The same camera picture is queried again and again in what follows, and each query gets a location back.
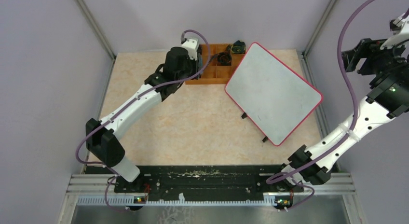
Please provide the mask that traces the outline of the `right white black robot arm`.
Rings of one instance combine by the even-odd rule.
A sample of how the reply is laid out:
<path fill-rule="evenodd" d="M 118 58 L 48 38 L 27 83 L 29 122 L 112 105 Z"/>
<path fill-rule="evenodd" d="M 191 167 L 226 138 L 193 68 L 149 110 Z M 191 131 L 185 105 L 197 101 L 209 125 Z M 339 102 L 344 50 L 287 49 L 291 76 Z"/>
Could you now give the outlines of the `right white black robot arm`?
<path fill-rule="evenodd" d="M 342 154 L 371 131 L 409 111 L 409 59 L 402 57 L 409 41 L 385 43 L 362 39 L 355 48 L 341 53 L 346 72 L 375 75 L 369 83 L 371 91 L 331 133 L 313 146 L 301 146 L 289 157 L 289 164 L 272 177 L 275 190 L 289 190 L 301 182 L 325 184 Z"/>

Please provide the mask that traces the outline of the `red framed whiteboard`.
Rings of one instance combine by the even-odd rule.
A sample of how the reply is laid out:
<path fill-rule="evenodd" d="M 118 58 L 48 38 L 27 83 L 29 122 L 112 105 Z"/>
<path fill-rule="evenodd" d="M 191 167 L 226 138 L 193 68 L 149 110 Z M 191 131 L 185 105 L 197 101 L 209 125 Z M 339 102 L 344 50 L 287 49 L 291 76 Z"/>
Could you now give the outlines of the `red framed whiteboard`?
<path fill-rule="evenodd" d="M 248 48 L 225 92 L 275 146 L 285 142 L 324 99 L 258 42 Z"/>

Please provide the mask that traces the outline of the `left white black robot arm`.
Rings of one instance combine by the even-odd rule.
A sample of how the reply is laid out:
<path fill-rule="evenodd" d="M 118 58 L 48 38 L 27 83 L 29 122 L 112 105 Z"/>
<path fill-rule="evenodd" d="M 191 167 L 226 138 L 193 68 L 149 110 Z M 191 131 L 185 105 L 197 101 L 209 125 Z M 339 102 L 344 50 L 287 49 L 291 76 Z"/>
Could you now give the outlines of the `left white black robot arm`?
<path fill-rule="evenodd" d="M 131 191 L 141 191 L 145 180 L 139 176 L 140 169 L 126 157 L 121 138 L 146 112 L 175 93 L 185 81 L 198 76 L 202 65 L 201 47 L 172 47 L 165 62 L 124 104 L 101 120 L 90 119 L 86 123 L 87 150 L 125 179 Z"/>

